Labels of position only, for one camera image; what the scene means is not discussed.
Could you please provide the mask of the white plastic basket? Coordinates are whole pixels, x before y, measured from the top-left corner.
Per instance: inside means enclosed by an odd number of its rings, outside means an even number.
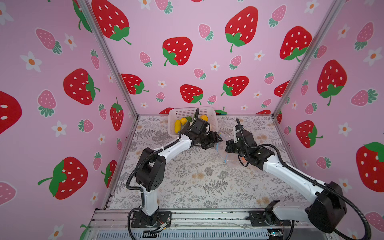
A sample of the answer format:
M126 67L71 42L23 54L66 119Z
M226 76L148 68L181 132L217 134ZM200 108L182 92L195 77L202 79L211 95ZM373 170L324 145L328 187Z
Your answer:
M211 130L214 132L219 131L219 124L216 117L215 110L212 107L199 108L199 118L201 116L207 116L208 122L211 125ZM172 109L169 112L168 117L168 134L170 137L176 137L178 134L175 132L175 125L177 121L181 122L181 128L185 125L185 121L192 122L195 116L197 108L182 108Z

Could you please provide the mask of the clear zip top bag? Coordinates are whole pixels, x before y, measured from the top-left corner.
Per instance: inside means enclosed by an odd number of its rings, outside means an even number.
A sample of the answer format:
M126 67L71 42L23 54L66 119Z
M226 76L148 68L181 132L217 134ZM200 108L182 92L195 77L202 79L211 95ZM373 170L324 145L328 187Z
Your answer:
M238 157L237 154L230 154L226 152L226 142L231 139L230 136L220 133L220 137L223 141L217 143L215 149L221 158L221 162L231 168L247 167L249 163L244 157Z

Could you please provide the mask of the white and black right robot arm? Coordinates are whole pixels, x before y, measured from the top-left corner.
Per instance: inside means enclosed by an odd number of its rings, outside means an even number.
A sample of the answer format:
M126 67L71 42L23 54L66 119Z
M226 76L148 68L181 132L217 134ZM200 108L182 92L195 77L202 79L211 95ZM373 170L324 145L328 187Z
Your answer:
M283 161L280 151L271 144L257 145L253 135L246 131L239 119L234 127L233 139L226 142L226 152L244 158L249 165L261 171L274 175L293 189L298 191L308 201L307 204L271 202L264 211L264 220L270 225L282 221L311 223L318 230L331 234L335 233L348 240L349 237L337 226L347 213L350 206L358 215L364 226L364 240L372 237L372 230L363 212L343 195L341 187L334 182L325 183L314 179Z

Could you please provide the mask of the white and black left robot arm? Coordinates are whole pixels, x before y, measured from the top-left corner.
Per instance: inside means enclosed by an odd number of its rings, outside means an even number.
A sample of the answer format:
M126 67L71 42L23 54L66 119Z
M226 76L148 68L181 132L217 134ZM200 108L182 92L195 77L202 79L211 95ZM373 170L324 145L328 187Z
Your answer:
M128 214L128 232L135 239L134 228L155 228L148 234L156 235L171 226L172 212L160 211L157 202L157 188L164 180L166 163L182 152L198 147L204 150L213 148L223 141L217 132L212 131L211 124L199 117L197 108L192 122L187 122L181 130L177 130L177 138L167 145L143 150L140 159L126 181L128 190L137 190L141 194L141 205L133 208Z

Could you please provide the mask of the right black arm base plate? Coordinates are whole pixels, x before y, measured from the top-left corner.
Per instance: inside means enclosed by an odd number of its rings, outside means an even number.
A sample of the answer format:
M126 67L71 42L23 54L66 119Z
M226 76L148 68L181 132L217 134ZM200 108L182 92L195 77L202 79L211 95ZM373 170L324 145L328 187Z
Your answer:
M289 227L290 220L279 220L273 213L266 213L265 210L249 211L247 221L251 222L253 227Z

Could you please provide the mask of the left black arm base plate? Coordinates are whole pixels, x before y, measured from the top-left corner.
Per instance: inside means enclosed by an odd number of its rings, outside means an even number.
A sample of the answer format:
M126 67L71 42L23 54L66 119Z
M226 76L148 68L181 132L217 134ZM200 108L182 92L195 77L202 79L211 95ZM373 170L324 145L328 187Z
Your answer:
M158 228L165 224L165 227L170 227L171 221L172 212L157 211L152 216L148 216L142 211L138 211L130 217L130 226L132 228Z

